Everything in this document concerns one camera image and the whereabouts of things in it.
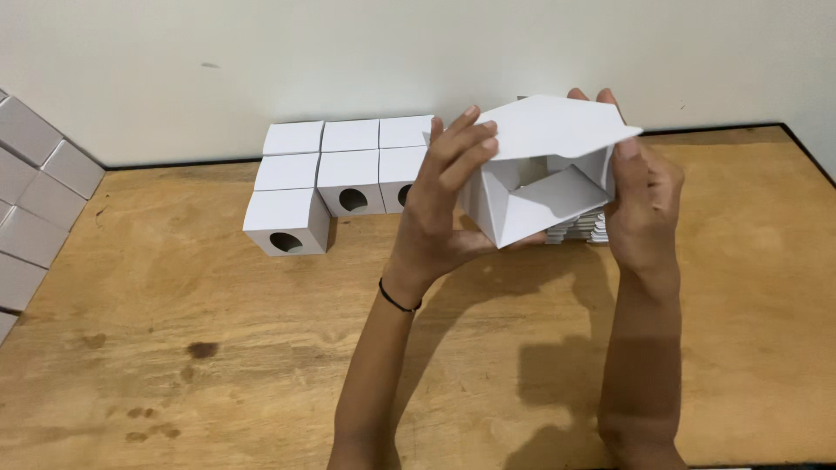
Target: wooden tabletop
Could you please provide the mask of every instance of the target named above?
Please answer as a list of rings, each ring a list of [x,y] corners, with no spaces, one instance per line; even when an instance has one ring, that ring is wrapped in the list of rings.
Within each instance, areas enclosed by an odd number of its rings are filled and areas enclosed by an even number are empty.
[[[646,140],[686,173],[683,457],[836,461],[836,191],[779,127]],[[107,173],[0,349],[3,467],[324,468],[399,216],[269,258],[241,231],[257,167]],[[399,390],[402,467],[609,465],[617,283],[586,243],[437,282]]]

